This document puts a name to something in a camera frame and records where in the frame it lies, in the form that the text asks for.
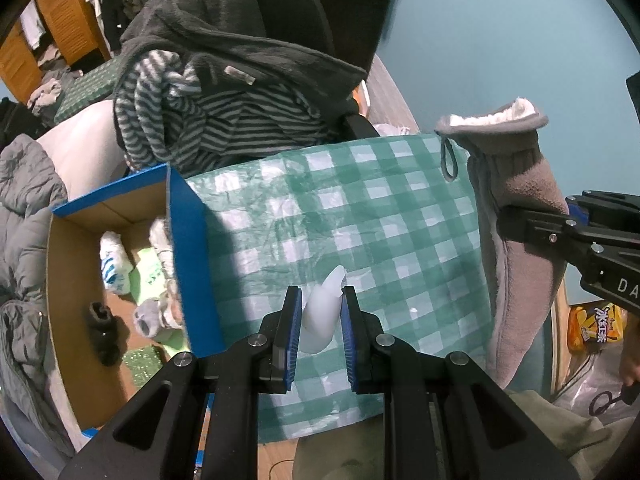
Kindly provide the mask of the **person right hand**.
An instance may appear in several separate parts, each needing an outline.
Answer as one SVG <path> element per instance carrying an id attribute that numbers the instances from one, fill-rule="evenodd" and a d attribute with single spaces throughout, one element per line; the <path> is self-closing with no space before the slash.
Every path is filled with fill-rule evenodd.
<path id="1" fill-rule="evenodd" d="M 625 386 L 632 386 L 640 378 L 640 349 L 638 339 L 624 341 L 620 356 L 620 379 Z"/>

